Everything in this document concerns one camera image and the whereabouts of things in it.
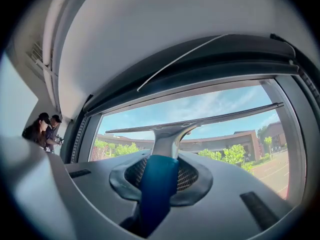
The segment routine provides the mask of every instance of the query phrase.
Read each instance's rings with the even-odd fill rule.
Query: pipe
[[[42,40],[42,61],[46,66],[50,64],[54,30],[64,2],[65,0],[52,0],[46,15]]]
[[[60,14],[61,8],[66,0],[52,0],[49,6],[48,13],[46,15],[43,31],[43,40],[42,40],[42,61],[43,61],[43,75],[45,85],[51,100],[53,107],[56,110],[59,110],[56,104],[56,99],[54,95],[54,88],[52,84],[52,77],[46,70],[49,68],[51,71],[51,46],[52,39],[54,36],[55,26],[57,24],[58,16]]]

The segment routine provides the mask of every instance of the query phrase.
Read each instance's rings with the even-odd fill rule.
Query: black cap
[[[48,115],[48,113],[41,113],[39,116],[38,116],[38,118],[39,118],[39,120],[41,120],[41,121],[45,121],[45,123],[47,124],[47,125],[50,125],[50,119],[49,119],[49,115]]]
[[[61,120],[60,120],[60,118],[59,118],[59,116],[58,116],[57,114],[54,114],[54,115],[52,116],[52,118],[54,118],[54,120],[55,120],[57,123],[61,123]]]

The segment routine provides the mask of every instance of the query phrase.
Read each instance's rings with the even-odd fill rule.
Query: metal rail
[[[189,126],[193,123],[199,123],[199,126],[208,125],[208,124],[215,124],[215,123],[225,122],[225,121],[229,121],[229,120],[249,117],[249,116],[260,114],[260,113],[267,112],[270,110],[278,109],[283,106],[284,106],[283,102],[273,103],[270,105],[259,106],[259,107],[255,107],[255,108],[251,108],[251,109],[247,109],[247,110],[242,110],[242,111],[238,111],[238,112],[233,112],[233,113],[228,113],[228,114],[215,115],[215,116],[180,121],[180,122],[148,125],[148,126],[142,126],[142,127],[106,130],[105,133],[106,134],[116,134],[116,133],[145,132],[145,131],[153,131],[154,129],[159,130],[164,127]]]
[[[154,144],[151,151],[151,155],[160,155],[165,157],[171,157],[176,159],[178,157],[179,143],[183,137],[191,130],[200,127],[202,125],[214,124],[219,122],[225,122],[233,119],[244,118],[256,114],[260,114],[266,111],[278,109],[283,107],[284,104],[273,103],[270,105],[260,106],[247,110],[242,110],[234,113],[210,116],[205,118],[186,120],[180,122],[172,122],[165,124],[149,125],[143,127],[126,128],[107,130],[105,133],[133,133],[153,131]]]

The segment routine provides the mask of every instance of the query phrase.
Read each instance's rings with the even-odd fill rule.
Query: white wall
[[[39,79],[26,63],[26,53],[32,51],[33,44],[35,42],[42,43],[50,3],[51,0],[36,0],[21,19],[11,38],[13,47],[9,58],[22,80],[38,98],[36,106],[29,114],[26,125],[32,124],[42,112],[47,112],[49,116],[58,114],[50,101],[45,82]]]
[[[0,135],[21,136],[37,96],[19,76],[7,55],[0,62]]]

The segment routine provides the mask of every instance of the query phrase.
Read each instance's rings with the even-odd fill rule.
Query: road
[[[271,161],[252,169],[253,175],[280,197],[286,199],[289,183],[288,152],[278,152],[272,155]]]

